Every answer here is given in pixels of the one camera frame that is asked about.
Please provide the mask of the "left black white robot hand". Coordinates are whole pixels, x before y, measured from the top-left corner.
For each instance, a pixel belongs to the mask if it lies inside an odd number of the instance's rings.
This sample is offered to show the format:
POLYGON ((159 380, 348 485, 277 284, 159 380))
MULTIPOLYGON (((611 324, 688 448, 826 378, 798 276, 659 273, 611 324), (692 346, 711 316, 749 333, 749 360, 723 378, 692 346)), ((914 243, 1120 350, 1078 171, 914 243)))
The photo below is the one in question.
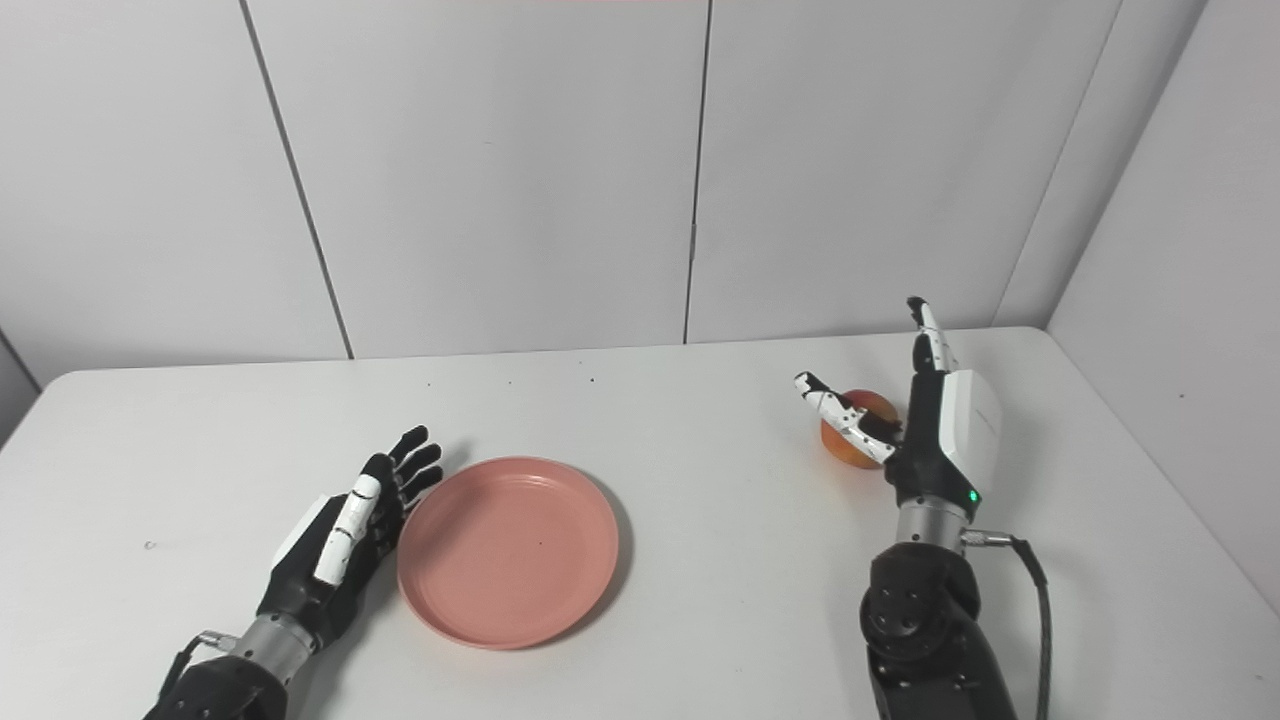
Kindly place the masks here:
POLYGON ((442 447, 417 425, 374 454, 347 492, 319 497, 276 551, 257 612, 300 628, 314 651, 338 641, 410 514, 442 482, 440 460, 442 447))

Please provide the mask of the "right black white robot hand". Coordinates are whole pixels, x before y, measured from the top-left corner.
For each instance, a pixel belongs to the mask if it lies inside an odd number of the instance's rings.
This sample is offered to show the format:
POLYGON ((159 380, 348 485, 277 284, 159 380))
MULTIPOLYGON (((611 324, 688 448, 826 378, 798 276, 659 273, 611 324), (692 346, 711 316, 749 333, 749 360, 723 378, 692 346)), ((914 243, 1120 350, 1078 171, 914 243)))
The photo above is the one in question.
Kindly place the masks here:
POLYGON ((905 420, 858 407, 810 372, 794 384, 827 427, 884 469, 899 502, 937 500, 970 524, 995 478, 1001 404, 986 378, 960 366, 931 305, 911 296, 908 306, 916 337, 905 420))

